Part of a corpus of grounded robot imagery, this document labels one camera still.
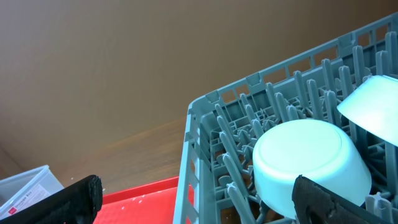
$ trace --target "plain background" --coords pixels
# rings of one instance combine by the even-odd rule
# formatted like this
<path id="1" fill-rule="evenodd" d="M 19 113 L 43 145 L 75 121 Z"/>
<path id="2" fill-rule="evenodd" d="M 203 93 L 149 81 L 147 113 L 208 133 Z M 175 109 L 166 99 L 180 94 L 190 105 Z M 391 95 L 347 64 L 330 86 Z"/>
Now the plain background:
<path id="1" fill-rule="evenodd" d="M 57 174 L 396 11 L 396 0 L 0 1 L 0 151 L 12 160 L 2 172 Z"/>

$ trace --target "label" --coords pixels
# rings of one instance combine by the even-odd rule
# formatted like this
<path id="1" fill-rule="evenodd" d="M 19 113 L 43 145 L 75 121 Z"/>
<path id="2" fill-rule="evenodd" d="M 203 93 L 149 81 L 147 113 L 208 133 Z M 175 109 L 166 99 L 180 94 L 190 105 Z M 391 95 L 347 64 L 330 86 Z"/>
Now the label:
<path id="1" fill-rule="evenodd" d="M 1 217 L 1 219 L 13 215 L 35 203 L 50 196 L 50 193 L 46 191 L 40 184 L 36 184 L 26 194 L 20 198 L 14 205 Z"/>

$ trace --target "red tray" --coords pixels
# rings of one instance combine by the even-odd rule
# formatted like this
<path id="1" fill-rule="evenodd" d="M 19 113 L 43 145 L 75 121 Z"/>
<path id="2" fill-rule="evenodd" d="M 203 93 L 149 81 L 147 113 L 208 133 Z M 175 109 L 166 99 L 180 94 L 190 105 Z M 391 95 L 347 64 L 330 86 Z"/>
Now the red tray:
<path id="1" fill-rule="evenodd" d="M 172 223 L 178 177 L 105 195 L 94 224 Z M 193 203 L 193 189 L 189 200 Z"/>

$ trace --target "red logo on label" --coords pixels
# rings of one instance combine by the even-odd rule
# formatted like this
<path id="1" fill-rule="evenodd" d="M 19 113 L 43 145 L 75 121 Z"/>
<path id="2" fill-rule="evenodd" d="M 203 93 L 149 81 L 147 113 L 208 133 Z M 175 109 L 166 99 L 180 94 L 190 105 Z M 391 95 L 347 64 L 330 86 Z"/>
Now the red logo on label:
<path id="1" fill-rule="evenodd" d="M 8 210 L 8 213 L 10 213 L 11 215 L 13 215 L 16 212 L 17 212 L 17 209 L 14 207 L 12 207 L 10 210 Z"/>

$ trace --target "dish rack base grid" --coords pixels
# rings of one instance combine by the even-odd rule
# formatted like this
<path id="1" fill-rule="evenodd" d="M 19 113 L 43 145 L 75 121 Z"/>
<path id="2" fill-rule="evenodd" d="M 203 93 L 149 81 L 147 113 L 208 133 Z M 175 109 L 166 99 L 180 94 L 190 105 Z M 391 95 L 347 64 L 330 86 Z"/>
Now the dish rack base grid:
<path id="1" fill-rule="evenodd" d="M 398 12 L 190 103 L 174 223 L 224 223 L 232 219 L 295 223 L 283 217 L 268 220 L 272 211 L 256 194 L 251 160 L 259 136 L 294 119 L 320 119 L 345 131 L 373 178 L 364 209 L 398 223 L 398 148 L 367 133 L 336 108 L 371 75 L 398 77 L 397 32 Z M 369 43 L 361 41 L 360 46 L 358 39 L 363 37 Z M 328 58 L 319 62 L 326 53 Z M 310 68 L 290 70 L 303 60 L 309 60 Z M 279 71 L 283 77 L 274 75 Z M 193 203 L 188 200 L 190 185 L 195 193 Z M 224 215 L 228 209 L 237 213 Z"/>

